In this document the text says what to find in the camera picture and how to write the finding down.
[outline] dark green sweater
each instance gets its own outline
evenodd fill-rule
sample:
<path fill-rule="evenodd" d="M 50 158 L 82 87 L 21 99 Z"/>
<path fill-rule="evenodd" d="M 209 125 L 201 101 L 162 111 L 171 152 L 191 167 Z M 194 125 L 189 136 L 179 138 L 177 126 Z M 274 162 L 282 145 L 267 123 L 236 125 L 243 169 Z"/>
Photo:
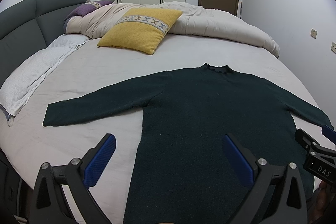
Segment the dark green sweater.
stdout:
<path fill-rule="evenodd" d="M 88 122 L 132 107 L 143 107 L 142 138 L 124 224 L 225 223 L 247 193 L 222 152 L 226 133 L 273 165 L 295 162 L 309 198 L 314 178 L 302 168 L 306 153 L 295 142 L 290 112 L 331 127 L 324 112 L 270 81 L 207 64 L 50 104 L 43 125 Z"/>

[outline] white bedsheet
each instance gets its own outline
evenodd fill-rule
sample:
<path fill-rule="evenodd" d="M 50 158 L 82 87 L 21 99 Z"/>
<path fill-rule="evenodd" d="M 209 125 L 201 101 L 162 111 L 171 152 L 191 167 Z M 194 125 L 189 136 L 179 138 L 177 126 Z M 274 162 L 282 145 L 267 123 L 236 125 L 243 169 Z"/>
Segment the white bedsheet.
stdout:
<path fill-rule="evenodd" d="M 67 100 L 136 76 L 163 70 L 229 65 L 236 71 L 266 78 L 316 105 L 298 78 L 266 49 L 216 38 L 167 35 L 154 55 L 128 49 L 96 46 L 86 42 L 71 54 L 36 89 L 10 128 L 0 114 L 0 144 L 19 175 L 34 186 L 40 165 L 67 164 L 82 157 L 105 133 L 113 133 L 117 149 L 98 184 L 90 191 L 113 224 L 122 224 L 137 145 L 142 130 L 142 110 L 134 109 L 86 124 L 43 128 L 48 103 Z M 303 128 L 330 149 L 335 146 L 321 135 L 321 128 L 294 117 Z M 73 200 L 70 206 L 81 220 Z"/>

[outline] blue gripper pad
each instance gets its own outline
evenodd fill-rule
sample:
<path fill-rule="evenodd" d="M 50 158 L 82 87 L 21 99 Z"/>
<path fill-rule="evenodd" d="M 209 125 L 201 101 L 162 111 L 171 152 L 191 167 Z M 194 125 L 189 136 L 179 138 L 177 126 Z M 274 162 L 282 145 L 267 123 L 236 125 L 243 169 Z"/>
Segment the blue gripper pad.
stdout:
<path fill-rule="evenodd" d="M 228 135 L 223 136 L 222 149 L 240 184 L 251 189 L 254 185 L 253 169 Z"/>
<path fill-rule="evenodd" d="M 336 132 L 333 131 L 330 127 L 324 126 L 322 127 L 322 135 L 328 138 L 333 144 L 336 145 Z"/>
<path fill-rule="evenodd" d="M 116 138 L 110 135 L 84 170 L 83 184 L 88 189 L 97 184 L 107 163 L 116 150 Z"/>

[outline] yellow pillow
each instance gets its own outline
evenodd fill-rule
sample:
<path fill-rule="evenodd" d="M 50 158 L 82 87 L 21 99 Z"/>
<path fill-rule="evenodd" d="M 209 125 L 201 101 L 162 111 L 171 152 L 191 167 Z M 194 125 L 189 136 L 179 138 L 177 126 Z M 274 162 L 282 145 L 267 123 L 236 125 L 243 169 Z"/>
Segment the yellow pillow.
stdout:
<path fill-rule="evenodd" d="M 97 46 L 132 48 L 152 55 L 181 15 L 179 10 L 132 8 L 100 39 Z"/>

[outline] pillow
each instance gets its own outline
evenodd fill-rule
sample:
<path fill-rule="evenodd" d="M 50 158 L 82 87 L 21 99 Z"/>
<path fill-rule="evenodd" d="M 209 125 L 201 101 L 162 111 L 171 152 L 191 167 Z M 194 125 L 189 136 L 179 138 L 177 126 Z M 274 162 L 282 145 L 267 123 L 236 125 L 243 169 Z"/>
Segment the pillow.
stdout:
<path fill-rule="evenodd" d="M 51 44 L 25 60 L 0 88 L 0 108 L 9 126 L 36 88 L 80 45 L 90 40 L 82 34 L 62 34 Z"/>
<path fill-rule="evenodd" d="M 112 4 L 114 0 L 98 0 L 98 1 L 92 1 L 88 3 L 84 3 L 80 6 L 78 6 L 75 10 L 73 10 L 68 16 L 65 18 L 64 21 L 66 21 L 68 18 L 73 17 L 73 16 L 85 16 L 88 13 L 93 12 L 94 10 L 97 10 L 98 8 Z"/>
<path fill-rule="evenodd" d="M 181 15 L 179 10 L 132 8 L 100 39 L 97 46 L 132 48 L 152 55 Z"/>

